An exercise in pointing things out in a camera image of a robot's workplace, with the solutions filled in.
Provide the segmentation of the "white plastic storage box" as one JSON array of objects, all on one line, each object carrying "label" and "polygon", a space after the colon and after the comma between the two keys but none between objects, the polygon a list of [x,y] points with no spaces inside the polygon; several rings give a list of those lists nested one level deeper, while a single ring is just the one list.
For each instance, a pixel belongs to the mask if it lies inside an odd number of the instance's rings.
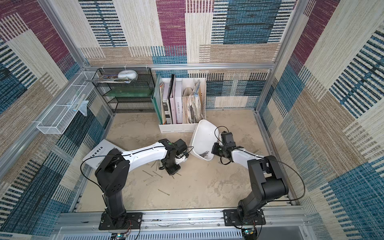
[{"label": "white plastic storage box", "polygon": [[[218,142],[215,137],[215,131],[218,131],[218,129],[214,124],[207,120],[201,120],[198,123],[190,142],[190,147],[193,147],[190,154],[200,160],[211,161],[215,156],[211,153],[213,145]],[[199,154],[205,151],[210,152],[209,157],[200,157]]]}]

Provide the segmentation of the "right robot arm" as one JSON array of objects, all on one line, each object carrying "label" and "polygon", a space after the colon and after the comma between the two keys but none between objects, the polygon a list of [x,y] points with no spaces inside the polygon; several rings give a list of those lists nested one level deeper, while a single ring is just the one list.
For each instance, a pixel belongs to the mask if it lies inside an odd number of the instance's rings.
[{"label": "right robot arm", "polygon": [[262,207],[289,193],[289,187],[279,162],[274,156],[261,157],[237,146],[233,134],[222,132],[214,143],[212,154],[249,171],[251,193],[239,201],[237,212],[241,223],[255,223],[262,216]]}]

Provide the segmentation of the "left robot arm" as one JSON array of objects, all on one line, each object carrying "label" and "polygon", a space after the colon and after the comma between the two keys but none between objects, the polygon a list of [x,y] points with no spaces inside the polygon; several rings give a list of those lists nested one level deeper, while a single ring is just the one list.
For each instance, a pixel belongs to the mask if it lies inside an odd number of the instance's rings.
[{"label": "left robot arm", "polygon": [[116,220],[126,213],[122,189],[130,171],[150,162],[160,161],[160,170],[165,170],[172,176],[181,169],[180,163],[188,157],[189,147],[181,139],[174,143],[162,139],[148,147],[127,152],[112,149],[95,172],[109,217]]}]

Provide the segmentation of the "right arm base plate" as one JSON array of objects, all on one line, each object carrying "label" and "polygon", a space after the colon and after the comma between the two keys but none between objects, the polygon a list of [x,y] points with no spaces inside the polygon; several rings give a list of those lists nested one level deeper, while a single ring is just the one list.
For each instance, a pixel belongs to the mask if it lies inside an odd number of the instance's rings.
[{"label": "right arm base plate", "polygon": [[263,210],[256,210],[254,213],[246,214],[238,209],[222,210],[225,226],[243,227],[243,226],[262,226],[266,224]]}]

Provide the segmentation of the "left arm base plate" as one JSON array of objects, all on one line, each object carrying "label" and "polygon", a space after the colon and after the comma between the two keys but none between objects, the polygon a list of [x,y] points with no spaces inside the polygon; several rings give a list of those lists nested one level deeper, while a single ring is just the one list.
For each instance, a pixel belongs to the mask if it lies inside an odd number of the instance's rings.
[{"label": "left arm base plate", "polygon": [[107,211],[104,211],[99,224],[100,231],[111,230],[138,230],[141,227],[143,213],[125,213],[117,218],[112,218]]}]

